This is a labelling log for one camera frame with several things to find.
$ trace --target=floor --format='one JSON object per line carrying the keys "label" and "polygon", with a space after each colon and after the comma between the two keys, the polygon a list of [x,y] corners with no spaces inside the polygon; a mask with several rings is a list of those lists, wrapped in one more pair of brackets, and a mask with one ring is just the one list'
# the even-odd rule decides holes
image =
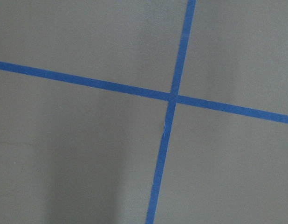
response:
{"label": "floor", "polygon": [[0,0],[1,224],[288,224],[288,0]]}

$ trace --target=blue line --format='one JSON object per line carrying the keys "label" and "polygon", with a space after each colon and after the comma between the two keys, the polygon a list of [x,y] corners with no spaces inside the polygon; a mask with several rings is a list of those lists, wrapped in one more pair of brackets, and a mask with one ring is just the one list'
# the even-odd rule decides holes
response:
{"label": "blue line", "polygon": [[191,106],[203,107],[216,111],[223,111],[228,113],[235,113],[239,115],[249,116],[253,118],[260,118],[288,124],[288,115],[272,113],[267,111],[256,110],[252,108],[224,104],[204,99],[197,99],[185,96],[178,96],[177,103]]}
{"label": "blue line", "polygon": [[149,90],[144,88],[139,88],[135,86],[117,84],[106,82],[98,79],[80,77],[80,76],[73,76],[69,74],[64,74],[55,71],[31,68],[23,65],[11,64],[6,62],[0,62],[0,70],[16,72],[24,75],[35,76],[35,77],[42,77],[53,79],[57,81],[62,81],[66,83],[73,83],[78,85],[85,85],[90,87],[95,87],[104,90],[128,93],[132,95],[137,95],[141,97],[148,97],[153,99],[160,99],[160,100],[169,100],[170,94],[167,92],[160,92],[155,90]]}
{"label": "blue line", "polygon": [[191,26],[192,26],[192,19],[194,15],[196,0],[188,0],[185,12],[185,20],[182,28],[182,34],[179,43],[179,50],[176,59],[175,71],[171,86],[170,97],[168,101],[168,107],[165,117],[165,129],[164,134],[162,135],[159,152],[158,152],[158,159],[157,165],[155,169],[155,174],[153,178],[153,184],[151,188],[151,196],[147,210],[146,216],[146,224],[153,224],[154,217],[157,209],[158,204],[158,195],[160,191],[161,181],[163,177],[163,171],[165,166],[165,159],[167,155],[167,149],[169,145],[169,139],[171,134],[171,128],[174,119],[174,113],[178,98],[178,91],[181,82],[181,76],[183,72],[183,66],[185,63],[185,55],[187,44],[189,41]]}

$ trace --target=vertical blue line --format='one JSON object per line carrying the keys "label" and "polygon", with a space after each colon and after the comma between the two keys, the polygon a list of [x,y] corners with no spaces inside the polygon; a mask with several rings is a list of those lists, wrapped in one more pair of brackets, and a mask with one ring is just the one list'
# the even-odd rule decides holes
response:
{"label": "vertical blue line", "polygon": [[169,139],[171,134],[171,128],[174,119],[174,113],[178,98],[178,91],[181,82],[181,76],[183,72],[183,66],[185,63],[185,55],[187,44],[189,41],[191,26],[192,26],[192,19],[194,15],[194,9],[196,5],[196,0],[188,0],[185,12],[185,20],[182,28],[182,34],[179,43],[179,50],[177,54],[176,64],[175,64],[175,71],[168,101],[168,107],[165,117],[165,126],[166,129],[164,130],[164,134],[162,135],[159,152],[158,152],[158,159],[157,165],[155,169],[155,174],[153,178],[153,184],[151,188],[151,196],[147,210],[146,216],[146,224],[153,224],[154,217],[157,209],[158,203],[158,195],[160,191],[161,181],[163,177],[163,171],[165,166],[165,159],[167,155],[167,149],[169,145]]}

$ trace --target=gray surface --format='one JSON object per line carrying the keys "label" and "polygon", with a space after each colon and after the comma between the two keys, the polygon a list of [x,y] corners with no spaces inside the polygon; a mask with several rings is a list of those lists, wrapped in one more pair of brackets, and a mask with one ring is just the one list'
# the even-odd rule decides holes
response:
{"label": "gray surface", "polygon": [[0,61],[170,91],[186,0],[0,0]]}
{"label": "gray surface", "polygon": [[0,224],[144,223],[165,110],[0,71]]}
{"label": "gray surface", "polygon": [[288,114],[288,0],[198,0],[179,93]]}
{"label": "gray surface", "polygon": [[178,105],[156,224],[288,224],[288,125]]}

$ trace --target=blue tape strip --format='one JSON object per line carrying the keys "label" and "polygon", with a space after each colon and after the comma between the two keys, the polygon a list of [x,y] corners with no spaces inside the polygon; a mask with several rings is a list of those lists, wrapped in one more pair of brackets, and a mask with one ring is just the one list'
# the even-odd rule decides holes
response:
{"label": "blue tape strip", "polygon": [[158,195],[159,195],[161,181],[163,177],[165,159],[166,159],[167,149],[169,145],[171,128],[172,128],[173,119],[174,119],[178,91],[180,87],[181,76],[182,76],[183,66],[185,62],[186,49],[187,49],[187,44],[189,41],[195,4],[196,4],[195,0],[189,0],[186,6],[185,20],[184,20],[181,39],[179,43],[179,50],[177,54],[175,71],[174,71],[171,92],[170,92],[170,97],[169,97],[169,102],[168,102],[168,107],[167,107],[167,112],[166,112],[166,117],[165,117],[164,134],[162,136],[160,147],[159,147],[157,165],[156,165],[155,174],[153,178],[153,184],[151,188],[151,196],[150,196],[150,201],[149,201],[148,210],[147,210],[146,224],[153,224],[156,209],[157,209]]}
{"label": "blue tape strip", "polygon": [[11,71],[11,72],[16,72],[20,74],[35,76],[35,77],[48,78],[48,79],[53,79],[53,80],[62,81],[66,83],[85,85],[85,86],[95,87],[99,89],[128,93],[128,94],[137,95],[141,97],[148,97],[148,98],[160,99],[160,100],[165,100],[165,101],[169,100],[169,95],[170,95],[167,92],[160,92],[160,91],[155,91],[155,90],[139,88],[135,86],[111,83],[111,82],[106,82],[106,81],[102,81],[98,79],[73,76],[73,75],[64,74],[60,72],[31,68],[31,67],[27,67],[23,65],[11,64],[11,63],[6,63],[6,62],[0,62],[0,70]]}
{"label": "blue tape strip", "polygon": [[214,101],[208,101],[204,99],[197,99],[185,96],[178,96],[177,103],[186,104],[191,106],[203,107],[216,111],[223,111],[228,113],[235,113],[253,118],[260,118],[265,120],[271,120],[288,124],[288,115],[272,113],[267,111],[261,111],[242,106],[235,106],[230,104],[218,103]]}

